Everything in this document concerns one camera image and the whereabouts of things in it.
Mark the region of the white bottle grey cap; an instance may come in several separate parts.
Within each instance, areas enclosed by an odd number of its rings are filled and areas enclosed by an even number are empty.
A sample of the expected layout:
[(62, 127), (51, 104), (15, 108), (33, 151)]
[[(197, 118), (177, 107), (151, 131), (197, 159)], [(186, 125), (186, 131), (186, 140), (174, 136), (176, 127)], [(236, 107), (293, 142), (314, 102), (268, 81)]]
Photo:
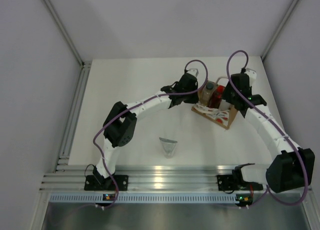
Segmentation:
[(219, 111), (227, 111), (230, 108), (231, 108), (231, 104), (225, 101), (224, 99), (222, 99), (218, 107)]

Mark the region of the burlap watermelon canvas bag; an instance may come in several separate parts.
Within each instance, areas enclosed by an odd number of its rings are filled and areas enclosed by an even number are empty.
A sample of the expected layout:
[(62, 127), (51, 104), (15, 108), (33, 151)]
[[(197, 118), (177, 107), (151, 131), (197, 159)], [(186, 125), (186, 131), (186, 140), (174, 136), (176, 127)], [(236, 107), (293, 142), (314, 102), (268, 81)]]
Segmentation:
[[(222, 80), (227, 80), (228, 78), (226, 76), (220, 76), (217, 78), (216, 81), (212, 81), (216, 83), (217, 85), (224, 86), (224, 84), (221, 84)], [(200, 103), (202, 90), (198, 91), (198, 97), (199, 101), (198, 103), (194, 104), (191, 108), (191, 110), (198, 115), (206, 118), (207, 120), (219, 125), (220, 127), (228, 130), (230, 126), (232, 125), (234, 119), (236, 118), (236, 115), (238, 111), (235, 109), (233, 105), (231, 105), (230, 109), (225, 111), (219, 111), (219, 108), (210, 108), (207, 106), (204, 106)]]

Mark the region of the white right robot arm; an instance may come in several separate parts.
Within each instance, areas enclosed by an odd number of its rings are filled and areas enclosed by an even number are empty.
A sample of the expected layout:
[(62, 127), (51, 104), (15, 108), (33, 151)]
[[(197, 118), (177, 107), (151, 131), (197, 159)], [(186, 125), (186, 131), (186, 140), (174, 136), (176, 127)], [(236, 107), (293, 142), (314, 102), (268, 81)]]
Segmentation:
[(309, 186), (315, 154), (309, 148), (301, 148), (285, 133), (262, 96), (252, 94), (252, 80), (246, 73), (231, 75), (222, 98), (253, 126), (272, 160), (267, 164), (246, 163), (237, 166), (232, 177), (233, 184), (239, 189), (244, 189), (250, 183), (268, 185), (275, 193)]

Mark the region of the clear silver tube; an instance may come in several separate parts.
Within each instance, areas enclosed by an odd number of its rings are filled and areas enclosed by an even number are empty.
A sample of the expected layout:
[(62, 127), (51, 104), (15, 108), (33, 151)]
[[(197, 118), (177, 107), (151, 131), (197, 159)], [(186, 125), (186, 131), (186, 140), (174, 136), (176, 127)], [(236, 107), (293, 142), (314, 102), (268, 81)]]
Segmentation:
[(159, 140), (162, 145), (164, 156), (168, 159), (172, 158), (175, 154), (175, 149), (178, 142), (176, 140), (163, 137), (160, 137)]

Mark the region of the clear bottle grey cap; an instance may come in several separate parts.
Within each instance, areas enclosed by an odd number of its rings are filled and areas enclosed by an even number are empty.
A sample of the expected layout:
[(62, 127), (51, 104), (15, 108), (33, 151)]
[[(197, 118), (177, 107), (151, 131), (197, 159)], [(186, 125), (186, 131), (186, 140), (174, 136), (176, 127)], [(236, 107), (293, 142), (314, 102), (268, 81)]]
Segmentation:
[(200, 103), (203, 105), (203, 106), (207, 106), (211, 97), (212, 97), (212, 94), (213, 92), (217, 89), (218, 87), (218, 84), (215, 83), (215, 82), (211, 82), (211, 81), (208, 81), (205, 85), (205, 87), (202, 89), (202, 92), (201, 92), (201, 95), (200, 95)]

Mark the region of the red liquid bottle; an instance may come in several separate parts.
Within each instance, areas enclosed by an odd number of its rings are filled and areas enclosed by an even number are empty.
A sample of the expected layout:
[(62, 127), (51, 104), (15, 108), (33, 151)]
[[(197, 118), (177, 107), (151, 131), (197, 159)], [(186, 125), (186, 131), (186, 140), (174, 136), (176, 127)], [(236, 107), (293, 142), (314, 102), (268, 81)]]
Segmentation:
[(212, 96), (208, 102), (208, 107), (212, 109), (218, 109), (222, 101), (222, 95), (225, 90), (225, 87), (218, 85), (215, 91), (212, 93)]

